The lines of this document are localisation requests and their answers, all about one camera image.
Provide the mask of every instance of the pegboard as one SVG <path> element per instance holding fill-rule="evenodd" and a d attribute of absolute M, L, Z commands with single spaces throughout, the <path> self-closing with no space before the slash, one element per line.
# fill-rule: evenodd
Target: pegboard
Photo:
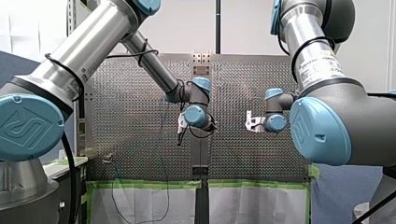
<path fill-rule="evenodd" d="M 177 78 L 193 78 L 190 54 L 161 57 Z M 247 109 L 253 116 L 262 115 L 264 104 L 257 97 L 263 99 L 265 90 L 296 89 L 290 60 L 281 56 L 211 55 L 209 67 L 210 112 L 219 125 L 206 145 L 209 178 L 306 181 L 307 166 L 293 146 L 289 129 L 280 134 L 245 129 Z M 86 144 L 94 152 L 89 179 L 119 175 L 164 180 L 163 164 L 170 180 L 191 179 L 191 156 L 198 150 L 191 143 L 193 136 L 187 132 L 182 147 L 177 146 L 179 107 L 165 102 L 161 89 L 135 59 L 106 60 L 89 84 Z M 103 162 L 110 153 L 114 154 L 114 164 Z"/>

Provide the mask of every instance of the wire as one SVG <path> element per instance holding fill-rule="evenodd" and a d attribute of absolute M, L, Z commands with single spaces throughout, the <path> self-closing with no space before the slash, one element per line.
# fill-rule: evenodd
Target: wire
<path fill-rule="evenodd" d="M 169 104 L 168 104 L 167 110 L 166 110 L 166 112 L 165 112 L 165 116 L 163 116 L 163 114 L 161 114 L 160 137 L 159 137 L 158 143 L 157 143 L 157 150 L 160 148 L 160 145 L 162 144 L 162 141 L 163 141 L 163 124 L 164 124 L 164 120 L 165 120 L 165 118 L 166 118 L 168 112 L 169 112 Z M 169 175 L 168 175 L 168 171 L 167 171 L 167 169 L 166 169 L 165 162 L 163 161 L 163 157 L 162 157 L 162 156 L 160 156 L 160 161 L 161 161 L 161 165 L 162 165 L 162 167 L 163 167 L 163 172 L 164 172 L 164 174 L 165 174 L 165 180 L 166 180 L 167 206 L 166 206 L 165 214 L 164 214 L 163 217 L 160 218 L 160 219 L 142 221 L 142 222 L 138 222 L 138 223 L 136 223 L 136 224 L 143 224 L 143 223 L 150 223 L 150 222 L 151 222 L 151 223 L 152 223 L 152 222 L 161 222 L 161 221 L 163 221 L 163 220 L 166 218 L 166 216 L 167 216 L 168 213 L 169 213 L 169 209 L 170 209 Z M 115 169 L 115 173 L 116 173 L 117 179 L 121 182 L 121 180 L 120 180 L 120 172 L 119 172 L 119 169 L 117 168 L 116 163 L 114 163 L 114 169 Z M 126 217 L 120 212 L 120 209 L 119 209 L 118 206 L 117 206 L 116 200 L 114 199 L 114 182 L 115 182 L 115 180 L 111 183 L 111 198 L 112 198 L 112 200 L 113 200 L 114 205 L 116 206 L 117 213 L 122 217 L 122 219 L 123 219 L 126 223 L 132 224 L 132 223 L 129 222 L 129 221 L 126 219 Z"/>
<path fill-rule="evenodd" d="M 333 40 L 331 37 L 328 37 L 328 36 L 318 36 L 318 37 L 315 37 L 315 38 L 313 38 L 313 39 L 310 39 L 310 40 L 305 41 L 305 42 L 296 50 L 296 52 L 295 52 L 295 54 L 294 54 L 294 56 L 293 56 L 293 59 L 291 60 L 291 74 L 293 75 L 294 81 L 296 81 L 297 83 L 298 83 L 298 81 L 297 81 L 296 73 L 295 73 L 295 71 L 294 71 L 294 70 L 295 70 L 294 67 L 295 67 L 295 65 L 296 65 L 296 63 L 297 63 L 297 58 L 298 58 L 298 56 L 300 55 L 300 53 L 301 53 L 306 47 L 308 47 L 309 45 L 311 45 L 311 44 L 313 44 L 313 43 L 315 43 L 315 42 L 318 42 L 319 40 L 327 40 L 327 41 L 329 41 L 329 44 L 331 45 L 332 50 L 335 49 L 335 42 L 334 42 L 334 40 Z"/>
<path fill-rule="evenodd" d="M 62 143 L 64 144 L 64 151 L 66 152 L 67 162 L 69 164 L 70 171 L 70 214 L 69 224 L 76 223 L 76 203 L 77 203 L 77 174 L 76 166 L 74 164 L 73 151 L 70 147 L 69 141 L 67 140 L 66 133 L 62 135 Z"/>
<path fill-rule="evenodd" d="M 280 9 L 282 9 L 282 1 L 279 1 L 279 8 Z M 280 46 L 280 48 L 282 49 L 282 51 L 285 53 L 285 54 L 287 54 L 287 55 L 289 55 L 290 56 L 290 53 L 285 49 L 285 47 L 283 47 L 283 44 L 282 44 L 282 41 L 281 41 L 281 39 L 280 39 L 280 25 L 281 25 L 281 22 L 280 22 L 280 14 L 281 13 L 279 13 L 279 22 L 278 22 L 278 24 L 277 24 L 277 44 Z"/>
<path fill-rule="evenodd" d="M 155 53 L 155 54 L 159 54 L 160 52 L 156 49 L 151 49 L 151 50 L 147 50 L 147 51 L 143 51 L 143 52 L 139 52 L 136 54 L 129 54 L 129 55 L 109 55 L 106 57 L 106 59 L 110 59 L 110 58 L 133 58 L 133 57 L 138 57 L 138 56 L 143 56 L 145 54 L 148 53 Z"/>
<path fill-rule="evenodd" d="M 280 46 L 280 48 L 286 55 L 290 56 L 290 53 L 285 49 L 285 47 L 283 47 L 282 40 L 280 39 L 280 35 L 277 35 L 277 44 Z"/>
<path fill-rule="evenodd" d="M 177 82 L 180 84 L 180 91 L 178 92 L 178 98 L 180 98 L 180 112 L 183 111 L 186 102 L 184 102 L 184 97 L 186 96 L 186 86 L 184 85 L 184 81 L 178 79 Z"/>
<path fill-rule="evenodd" d="M 195 133 L 192 131 L 192 128 L 191 128 L 190 125 L 189 125 L 189 129 L 190 129 L 190 133 L 191 133 L 194 137 L 200 138 L 200 139 L 208 138 L 208 137 L 210 137 L 210 135 L 212 135 L 212 134 L 215 132 L 215 130 L 212 130 L 208 135 L 206 135 L 206 136 L 204 136 L 204 137 L 201 137 L 201 136 L 198 136 L 197 134 L 195 134 Z"/>
<path fill-rule="evenodd" d="M 148 46 L 148 43 L 149 43 L 149 40 L 146 38 L 145 43 L 143 43 L 143 47 L 140 50 L 140 52 L 146 51 L 146 47 Z M 142 67 L 142 59 L 143 59 L 143 54 L 140 55 L 139 60 L 137 60 L 137 65 L 139 65 L 139 67 Z"/>
<path fill-rule="evenodd" d="M 84 83 L 82 83 L 81 79 L 79 79 L 78 75 L 73 72 L 69 67 L 67 67 L 66 65 L 62 64 L 61 62 L 59 62 L 56 59 L 53 59 L 50 54 L 45 54 L 44 55 L 50 62 L 55 63 L 56 65 L 62 67 L 62 69 L 66 70 L 66 72 L 68 72 L 70 75 L 73 76 L 73 78 L 76 80 L 78 86 L 79 86 L 79 92 L 78 92 L 78 97 L 76 97 L 76 99 L 73 99 L 72 102 L 75 102 L 79 99 L 81 99 L 81 97 L 84 95 L 85 89 L 84 89 Z"/>
<path fill-rule="evenodd" d="M 386 97 L 386 98 L 391 98 L 391 99 L 396 99 L 396 95 L 392 93 L 367 93 L 368 96 L 376 96 L 376 97 Z"/>
<path fill-rule="evenodd" d="M 378 203 L 376 206 L 372 207 L 369 211 L 363 214 L 363 216 L 359 217 L 356 219 L 352 224 L 361 224 L 367 217 L 371 216 L 374 214 L 376 211 L 381 209 L 383 206 L 385 206 L 387 203 L 390 203 L 394 198 L 396 198 L 396 190 L 393 191 L 388 197 L 386 197 L 384 200 L 382 200 L 380 203 Z"/>

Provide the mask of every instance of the white panel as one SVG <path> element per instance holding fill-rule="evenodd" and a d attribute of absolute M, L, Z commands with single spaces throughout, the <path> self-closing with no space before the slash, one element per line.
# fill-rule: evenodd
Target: white panel
<path fill-rule="evenodd" d="M 77 26 L 87 19 L 91 14 L 91 10 L 87 8 L 81 1 L 76 0 L 76 11 L 77 11 Z"/>
<path fill-rule="evenodd" d="M 390 2 L 354 1 L 355 28 L 338 54 L 346 75 L 360 81 L 367 91 L 387 90 Z"/>
<path fill-rule="evenodd" d="M 273 0 L 226 0 L 221 6 L 221 53 L 283 55 L 270 35 Z"/>
<path fill-rule="evenodd" d="M 392 3 L 392 11 L 391 11 L 391 30 L 390 30 L 390 49 L 391 52 L 389 53 L 389 90 L 396 90 L 396 42 L 395 42 L 395 36 L 396 36 L 396 3 Z"/>
<path fill-rule="evenodd" d="M 215 51 L 215 17 L 214 0 L 164 0 L 140 31 L 160 52 Z"/>

